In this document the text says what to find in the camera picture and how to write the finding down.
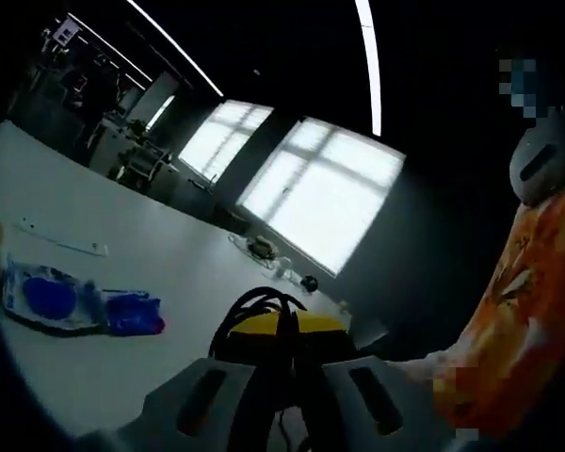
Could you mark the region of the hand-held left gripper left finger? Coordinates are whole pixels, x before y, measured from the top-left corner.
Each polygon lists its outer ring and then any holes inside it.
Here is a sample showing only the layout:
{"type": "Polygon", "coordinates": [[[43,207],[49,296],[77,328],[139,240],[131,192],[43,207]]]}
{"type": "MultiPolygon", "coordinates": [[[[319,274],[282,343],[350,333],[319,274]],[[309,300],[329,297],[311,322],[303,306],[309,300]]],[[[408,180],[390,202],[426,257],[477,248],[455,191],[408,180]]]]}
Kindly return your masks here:
{"type": "Polygon", "coordinates": [[[283,315],[247,315],[212,355],[149,393],[145,451],[265,451],[283,409],[283,315]]]}

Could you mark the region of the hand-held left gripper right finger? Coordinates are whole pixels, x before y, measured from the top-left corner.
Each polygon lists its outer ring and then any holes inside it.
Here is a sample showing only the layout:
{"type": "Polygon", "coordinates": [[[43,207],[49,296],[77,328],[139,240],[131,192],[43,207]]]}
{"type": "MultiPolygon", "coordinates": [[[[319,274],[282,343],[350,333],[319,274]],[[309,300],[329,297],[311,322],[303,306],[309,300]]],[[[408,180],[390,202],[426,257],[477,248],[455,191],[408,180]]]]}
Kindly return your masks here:
{"type": "Polygon", "coordinates": [[[335,318],[293,313],[297,404],[307,428],[300,451],[382,451],[403,424],[377,374],[335,318]]]}

